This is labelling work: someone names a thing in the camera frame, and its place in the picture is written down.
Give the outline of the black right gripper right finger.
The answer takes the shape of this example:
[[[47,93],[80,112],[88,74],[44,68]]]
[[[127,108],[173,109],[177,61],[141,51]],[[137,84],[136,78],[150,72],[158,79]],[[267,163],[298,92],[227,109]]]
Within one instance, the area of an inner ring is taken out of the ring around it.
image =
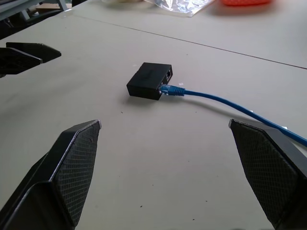
[[[241,164],[275,230],[307,230],[307,157],[279,130],[229,122]]]

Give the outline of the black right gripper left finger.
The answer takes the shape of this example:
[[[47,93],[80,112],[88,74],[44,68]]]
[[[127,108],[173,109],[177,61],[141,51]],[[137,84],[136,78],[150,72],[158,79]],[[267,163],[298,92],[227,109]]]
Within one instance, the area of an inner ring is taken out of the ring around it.
[[[91,185],[100,120],[64,130],[0,210],[0,230],[75,230]]]

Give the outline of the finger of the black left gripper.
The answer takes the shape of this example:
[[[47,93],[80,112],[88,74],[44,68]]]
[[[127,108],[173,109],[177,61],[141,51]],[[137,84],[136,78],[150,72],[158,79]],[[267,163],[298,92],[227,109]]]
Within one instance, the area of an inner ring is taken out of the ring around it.
[[[42,60],[43,63],[61,57],[61,52],[42,43],[7,42],[7,48],[14,48]]]
[[[0,75],[16,75],[41,65],[42,59],[17,50],[0,47]]]

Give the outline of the small black network box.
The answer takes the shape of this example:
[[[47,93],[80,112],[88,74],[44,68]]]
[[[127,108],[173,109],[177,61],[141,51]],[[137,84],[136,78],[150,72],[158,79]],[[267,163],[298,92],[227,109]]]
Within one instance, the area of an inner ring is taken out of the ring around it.
[[[173,76],[170,64],[144,62],[127,83],[130,96],[159,100],[161,85],[167,85]]]

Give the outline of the brown cardboard box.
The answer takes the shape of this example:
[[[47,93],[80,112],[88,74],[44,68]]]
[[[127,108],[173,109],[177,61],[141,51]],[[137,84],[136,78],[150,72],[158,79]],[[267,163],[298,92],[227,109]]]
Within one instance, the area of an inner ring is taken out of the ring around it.
[[[39,8],[39,7],[37,7],[37,8],[36,8],[36,11],[37,11],[39,14],[43,14],[43,13],[58,11],[58,9],[57,9],[57,8]]]

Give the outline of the clear plastic bag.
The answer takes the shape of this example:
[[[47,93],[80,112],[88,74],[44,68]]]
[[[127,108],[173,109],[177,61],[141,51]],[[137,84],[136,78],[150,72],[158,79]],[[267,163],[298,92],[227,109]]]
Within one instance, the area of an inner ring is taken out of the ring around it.
[[[166,11],[192,17],[215,0],[144,0]]]

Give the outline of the orange mesh basket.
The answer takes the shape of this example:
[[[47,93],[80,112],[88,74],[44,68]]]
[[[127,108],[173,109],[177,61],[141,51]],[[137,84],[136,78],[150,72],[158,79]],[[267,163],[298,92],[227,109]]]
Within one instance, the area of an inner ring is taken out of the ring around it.
[[[269,4],[273,0],[220,0],[220,2],[226,6],[255,6],[262,4]]]

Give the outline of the grey metal shelf frame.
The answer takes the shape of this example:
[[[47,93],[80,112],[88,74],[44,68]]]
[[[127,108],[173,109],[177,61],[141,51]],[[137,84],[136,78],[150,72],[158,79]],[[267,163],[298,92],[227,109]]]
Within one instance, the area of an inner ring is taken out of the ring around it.
[[[0,21],[34,6],[42,0],[16,0],[0,5]]]

